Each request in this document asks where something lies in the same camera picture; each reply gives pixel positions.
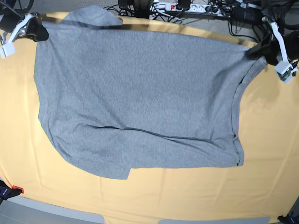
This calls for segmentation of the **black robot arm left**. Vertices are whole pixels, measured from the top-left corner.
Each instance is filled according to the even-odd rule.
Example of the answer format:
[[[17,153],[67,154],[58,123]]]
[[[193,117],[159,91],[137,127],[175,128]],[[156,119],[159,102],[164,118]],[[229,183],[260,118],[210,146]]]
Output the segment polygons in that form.
[[[261,1],[262,39],[246,52],[250,60],[264,57],[268,64],[277,65],[282,60],[282,50],[274,36],[271,23],[275,22],[283,38],[287,59],[290,63],[299,60],[299,2],[297,0],[262,0]]]

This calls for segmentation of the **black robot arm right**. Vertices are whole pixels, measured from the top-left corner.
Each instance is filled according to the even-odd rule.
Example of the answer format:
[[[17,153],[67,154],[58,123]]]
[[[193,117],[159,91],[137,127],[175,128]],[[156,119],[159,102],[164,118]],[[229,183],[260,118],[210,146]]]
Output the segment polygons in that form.
[[[23,6],[20,0],[2,0],[0,2],[0,29],[13,35],[12,41],[21,38],[35,42],[46,41],[49,33],[42,25],[39,13],[30,13],[33,0]]]

